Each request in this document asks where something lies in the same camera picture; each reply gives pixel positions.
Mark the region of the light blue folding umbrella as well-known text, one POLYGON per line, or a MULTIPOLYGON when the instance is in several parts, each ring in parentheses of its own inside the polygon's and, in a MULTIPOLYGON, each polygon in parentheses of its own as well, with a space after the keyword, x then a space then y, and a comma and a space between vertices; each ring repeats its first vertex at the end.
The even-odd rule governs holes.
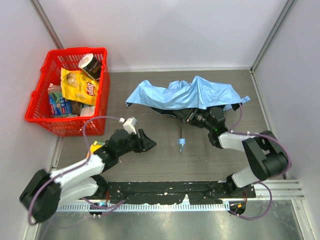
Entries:
POLYGON ((155 86, 144 80, 129 95, 125 104, 127 107, 147 106, 161 115, 185 123, 184 117, 192 108, 209 110, 211 107, 221 107, 225 114, 228 110, 236 111, 250 100, 249 96, 240 97, 231 84, 195 76, 192 82, 176 80, 170 82, 168 87, 155 86))

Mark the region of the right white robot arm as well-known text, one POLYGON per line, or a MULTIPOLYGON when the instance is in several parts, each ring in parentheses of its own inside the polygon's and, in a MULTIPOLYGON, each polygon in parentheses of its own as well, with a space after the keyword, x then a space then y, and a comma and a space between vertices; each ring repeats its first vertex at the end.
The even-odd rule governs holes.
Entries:
POLYGON ((226 178, 226 189, 230 194, 251 184, 283 175, 291 166, 289 155, 271 131, 237 133, 228 129, 221 107, 214 106, 208 110, 192 108, 183 121, 208 130, 212 146, 245 153, 248 166, 226 178))

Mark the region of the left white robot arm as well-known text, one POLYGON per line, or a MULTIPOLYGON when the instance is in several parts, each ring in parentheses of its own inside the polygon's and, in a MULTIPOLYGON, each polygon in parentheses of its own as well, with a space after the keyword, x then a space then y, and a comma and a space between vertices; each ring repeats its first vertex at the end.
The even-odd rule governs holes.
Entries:
POLYGON ((29 224, 47 221, 59 207, 75 200, 103 198, 107 192, 107 182, 100 174, 115 166, 119 157, 130 152, 147 152, 156 145, 142 129, 137 134, 118 129, 87 158, 52 172, 38 170, 19 197, 20 203, 27 209, 29 224))

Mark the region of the orange yellow sponge box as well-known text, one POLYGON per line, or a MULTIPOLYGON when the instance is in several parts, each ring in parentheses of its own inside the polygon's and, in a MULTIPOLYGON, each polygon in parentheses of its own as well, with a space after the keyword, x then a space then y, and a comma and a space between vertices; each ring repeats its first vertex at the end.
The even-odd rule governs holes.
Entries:
POLYGON ((87 157, 90 154, 93 154, 97 149, 101 148, 103 145, 105 144, 105 142, 99 142, 99 141, 94 141, 89 148, 89 151, 87 153, 87 157))

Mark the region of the white small box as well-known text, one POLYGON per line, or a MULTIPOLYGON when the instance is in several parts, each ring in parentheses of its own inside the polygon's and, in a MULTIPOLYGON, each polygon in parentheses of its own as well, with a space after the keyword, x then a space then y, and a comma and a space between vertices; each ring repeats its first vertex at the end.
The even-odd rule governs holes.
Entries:
POLYGON ((80 111, 80 117, 92 117, 95 114, 95 106, 84 106, 80 111))

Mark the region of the brown snack package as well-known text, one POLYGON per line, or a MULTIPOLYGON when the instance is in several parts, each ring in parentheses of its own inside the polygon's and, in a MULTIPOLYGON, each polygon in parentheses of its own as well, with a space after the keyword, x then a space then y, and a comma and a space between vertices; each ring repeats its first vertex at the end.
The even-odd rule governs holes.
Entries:
POLYGON ((78 101, 70 100, 71 114, 79 116, 81 114, 83 104, 78 101))

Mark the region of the yellow Lays chip bag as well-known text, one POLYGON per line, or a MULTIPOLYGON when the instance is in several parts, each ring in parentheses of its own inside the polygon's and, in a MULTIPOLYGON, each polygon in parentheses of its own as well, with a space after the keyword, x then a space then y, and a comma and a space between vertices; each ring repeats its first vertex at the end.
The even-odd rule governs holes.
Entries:
POLYGON ((92 80, 81 70, 60 69, 62 96, 70 101, 95 106, 100 83, 92 80))

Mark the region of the blue green sponge pack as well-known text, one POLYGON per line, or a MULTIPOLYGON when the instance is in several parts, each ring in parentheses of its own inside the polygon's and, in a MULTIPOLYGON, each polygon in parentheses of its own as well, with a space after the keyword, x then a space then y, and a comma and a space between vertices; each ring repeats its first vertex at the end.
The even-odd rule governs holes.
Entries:
POLYGON ((71 102, 63 97, 60 85, 51 83, 47 89, 47 93, 52 117, 66 117, 72 114, 71 102))

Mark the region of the red plastic shopping basket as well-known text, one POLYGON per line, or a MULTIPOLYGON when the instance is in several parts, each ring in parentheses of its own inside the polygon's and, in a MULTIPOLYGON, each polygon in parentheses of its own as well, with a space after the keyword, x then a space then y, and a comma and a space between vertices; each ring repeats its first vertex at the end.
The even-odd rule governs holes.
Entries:
POLYGON ((37 124, 59 137, 81 136, 82 128, 89 116, 51 117, 47 89, 50 84, 58 85, 61 81, 61 68, 78 70, 78 62, 85 54, 92 53, 102 63, 101 79, 97 92, 96 107, 93 117, 105 116, 110 92, 110 76, 107 65, 108 52, 104 47, 74 47, 50 50, 40 69, 40 77, 35 90, 31 93, 24 119, 37 124))

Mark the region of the black cylindrical snack can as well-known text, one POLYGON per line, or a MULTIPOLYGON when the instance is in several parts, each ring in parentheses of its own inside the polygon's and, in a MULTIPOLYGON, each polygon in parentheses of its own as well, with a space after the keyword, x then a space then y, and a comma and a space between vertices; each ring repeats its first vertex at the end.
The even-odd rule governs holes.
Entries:
POLYGON ((85 72, 92 80, 99 81, 102 72, 102 63, 93 53, 84 55, 78 63, 78 67, 85 72))

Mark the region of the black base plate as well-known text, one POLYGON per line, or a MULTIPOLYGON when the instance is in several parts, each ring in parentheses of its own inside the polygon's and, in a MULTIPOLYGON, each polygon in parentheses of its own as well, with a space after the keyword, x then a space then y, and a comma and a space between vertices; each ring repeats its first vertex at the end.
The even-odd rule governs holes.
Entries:
POLYGON ((109 200, 116 204, 124 200, 133 205, 181 204, 188 197, 192 205, 216 204, 223 199, 252 199, 256 197, 252 185, 233 189, 221 181, 136 181, 107 182, 89 200, 109 200))

